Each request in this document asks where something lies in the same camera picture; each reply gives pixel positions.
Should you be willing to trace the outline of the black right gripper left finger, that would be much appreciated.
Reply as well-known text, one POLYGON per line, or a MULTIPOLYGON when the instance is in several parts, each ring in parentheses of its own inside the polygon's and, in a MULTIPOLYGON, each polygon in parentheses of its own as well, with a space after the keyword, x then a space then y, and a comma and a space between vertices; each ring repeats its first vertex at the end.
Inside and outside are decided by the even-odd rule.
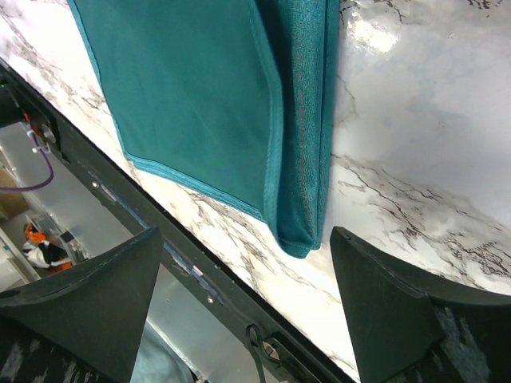
POLYGON ((3 382, 128 382, 162 253, 155 227, 1 293, 3 382))

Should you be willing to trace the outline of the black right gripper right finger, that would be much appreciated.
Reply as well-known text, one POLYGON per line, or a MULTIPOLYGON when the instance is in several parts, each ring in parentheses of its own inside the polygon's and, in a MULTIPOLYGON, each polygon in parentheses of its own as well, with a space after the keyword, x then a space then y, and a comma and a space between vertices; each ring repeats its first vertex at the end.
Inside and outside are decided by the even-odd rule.
POLYGON ((510 297, 452 282, 343 227, 330 237, 362 382, 508 382, 510 297))

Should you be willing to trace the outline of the teal cloth napkin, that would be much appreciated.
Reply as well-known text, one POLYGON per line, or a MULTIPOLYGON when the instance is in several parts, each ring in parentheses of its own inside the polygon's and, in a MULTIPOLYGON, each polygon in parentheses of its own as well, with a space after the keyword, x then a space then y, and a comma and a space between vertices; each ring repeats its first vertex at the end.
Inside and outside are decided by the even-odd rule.
POLYGON ((322 242, 336 1, 72 1, 125 157, 267 225, 322 242))

